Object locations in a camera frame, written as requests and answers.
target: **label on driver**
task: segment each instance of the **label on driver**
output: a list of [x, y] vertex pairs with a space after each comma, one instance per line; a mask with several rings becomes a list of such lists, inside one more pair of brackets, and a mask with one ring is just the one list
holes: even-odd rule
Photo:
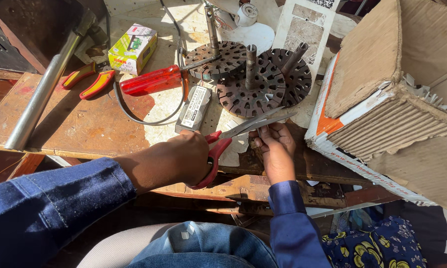
[[187, 107], [187, 112], [185, 113], [184, 119], [182, 119], [181, 125], [185, 125], [190, 128], [193, 127], [195, 118], [200, 110], [200, 106], [202, 106], [202, 101], [206, 93], [207, 89], [204, 87], [197, 86], [195, 88], [191, 102]]

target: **blue sleeve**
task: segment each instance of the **blue sleeve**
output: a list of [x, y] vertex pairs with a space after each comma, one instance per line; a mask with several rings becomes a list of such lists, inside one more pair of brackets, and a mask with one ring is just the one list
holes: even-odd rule
[[270, 245], [278, 267], [331, 268], [321, 247], [319, 230], [306, 214], [298, 182], [280, 182], [268, 192], [274, 214]]
[[0, 183], [0, 267], [40, 267], [135, 196], [131, 181], [110, 158]]

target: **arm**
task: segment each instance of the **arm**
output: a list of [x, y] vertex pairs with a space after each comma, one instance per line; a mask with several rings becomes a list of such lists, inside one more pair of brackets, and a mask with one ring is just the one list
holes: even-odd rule
[[319, 229], [306, 214], [300, 188], [295, 178], [293, 155], [296, 145], [285, 125], [262, 127], [261, 137], [251, 132], [261, 148], [265, 172], [270, 181], [268, 190], [274, 217], [270, 221], [270, 244], [278, 266], [328, 267]]
[[209, 170], [208, 151], [201, 134], [182, 132], [135, 154], [1, 183], [0, 267], [40, 266], [136, 194], [178, 182], [196, 185]]

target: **jeans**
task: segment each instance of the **jeans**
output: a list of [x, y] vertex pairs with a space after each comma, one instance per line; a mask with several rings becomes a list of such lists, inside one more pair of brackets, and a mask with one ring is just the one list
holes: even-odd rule
[[277, 268], [277, 265], [272, 250], [244, 228], [187, 221], [152, 241], [127, 267]]

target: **red screwdriver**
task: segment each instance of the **red screwdriver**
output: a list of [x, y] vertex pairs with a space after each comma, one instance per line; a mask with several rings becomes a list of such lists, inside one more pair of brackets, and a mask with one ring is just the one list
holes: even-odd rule
[[185, 65], [182, 68], [179, 68], [179, 66], [174, 64], [170, 67], [151, 71], [149, 73], [145, 73], [129, 80], [120, 82], [119, 86], [121, 87], [121, 90], [128, 95], [147, 95], [167, 89], [176, 88], [181, 85], [183, 73], [184, 78], [186, 78], [187, 72], [185, 70], [209, 63], [219, 58], [220, 56], [221, 55], [212, 56], [205, 60]]

